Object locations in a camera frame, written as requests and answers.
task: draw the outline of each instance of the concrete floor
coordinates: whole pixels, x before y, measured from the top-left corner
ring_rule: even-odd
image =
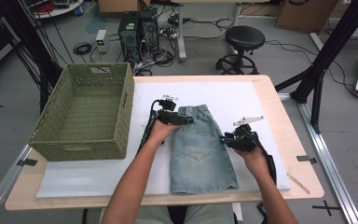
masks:
[[[85,10],[81,17],[72,13],[61,15],[53,20],[58,26],[65,45],[72,53],[75,44],[90,41],[95,34],[92,29],[105,27],[109,34],[117,32],[119,19],[107,18],[106,22],[99,20],[93,10]],[[251,25],[262,31],[267,40],[279,40],[284,44],[295,44],[317,53],[317,49],[309,35],[280,30],[274,26],[274,18],[244,18],[239,24]],[[62,42],[50,20],[43,22],[51,42],[69,63]],[[192,26],[186,24],[185,35],[217,36],[220,31],[211,25]],[[320,34],[322,41],[328,38]],[[179,64],[177,60],[167,68],[153,66],[154,76],[181,76],[181,75],[218,75],[214,69],[217,59],[228,53],[228,45],[224,38],[215,40],[186,40],[186,65]],[[120,51],[117,41],[111,42],[108,53],[102,56],[101,61],[113,63]],[[75,63],[83,63],[79,56],[72,53]],[[260,74],[270,76],[274,84],[299,74],[310,66],[310,62],[300,52],[284,50],[280,46],[265,45],[255,51],[252,59],[257,64]],[[350,40],[336,58],[345,71],[346,82],[355,84],[358,77],[358,40]],[[341,70],[333,64],[332,76],[342,81]],[[291,92],[296,85],[283,90]],[[9,166],[14,162],[28,137],[33,130],[39,116],[39,93],[31,77],[17,58],[14,52],[9,53],[0,62],[0,181],[6,174]],[[301,115],[294,102],[283,102],[283,105],[293,122],[297,134],[307,151],[313,158],[316,157],[310,136],[302,121]],[[343,178],[345,185],[358,210],[358,99],[350,95],[345,88],[337,84],[329,74],[324,78],[324,89],[320,114],[320,129],[333,160]],[[325,195],[314,200],[290,200],[300,223],[345,223],[342,211],[332,210],[331,216],[325,209],[313,209],[313,205],[339,207],[335,194],[324,174],[319,162],[313,164],[316,174],[324,186]],[[242,203],[244,223],[260,223],[256,203]],[[44,211],[10,212],[4,207],[0,208],[0,223],[79,223],[82,209],[59,209]],[[89,210],[89,223],[98,223],[101,209]]]

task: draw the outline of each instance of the table leg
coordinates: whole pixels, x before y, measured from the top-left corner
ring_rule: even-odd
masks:
[[[183,4],[179,5],[178,8],[179,14],[179,29],[178,29],[178,49],[179,49],[179,63],[182,63],[186,59],[186,47],[185,40],[183,37]]]
[[[242,4],[241,3],[236,3],[235,4],[235,9],[234,9],[234,15],[232,17],[232,26],[236,26],[237,23],[238,23],[238,17],[240,16],[240,13],[241,13],[241,6]]]
[[[238,24],[238,18],[240,17],[242,3],[236,3],[234,8],[234,15],[232,16],[231,26]],[[230,53],[237,54],[238,52],[234,48],[230,48]]]

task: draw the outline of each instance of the person's hand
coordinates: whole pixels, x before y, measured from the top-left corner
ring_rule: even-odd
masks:
[[[255,179],[265,178],[269,176],[269,167],[266,158],[259,147],[255,147],[252,151],[241,151],[235,149],[235,152],[242,156],[245,160],[246,167],[255,177]]]
[[[156,141],[157,143],[162,143],[165,138],[167,138],[170,131],[176,130],[179,128],[179,125],[174,124],[164,124],[163,122],[156,119],[152,132],[149,136],[149,140]]]

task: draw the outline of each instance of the white paper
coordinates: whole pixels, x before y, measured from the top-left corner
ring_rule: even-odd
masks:
[[[119,179],[130,165],[139,147],[150,106],[162,95],[177,97],[179,106],[207,105],[222,133],[232,132],[233,122],[242,117],[264,116],[252,82],[159,82],[136,83],[131,114],[131,126],[127,157],[125,160],[111,161],[59,161],[48,162],[37,198],[108,196],[113,193]],[[277,187],[289,190],[281,157],[274,143],[265,119],[251,123],[260,142],[275,160]],[[145,194],[170,194],[170,160],[172,137],[158,149],[152,165]],[[249,173],[243,159],[233,149],[227,149],[240,191],[258,191],[253,176]]]

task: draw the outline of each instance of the green wicker basket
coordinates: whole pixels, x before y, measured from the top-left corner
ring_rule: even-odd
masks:
[[[128,63],[68,64],[28,145],[48,161],[124,159],[133,90]]]

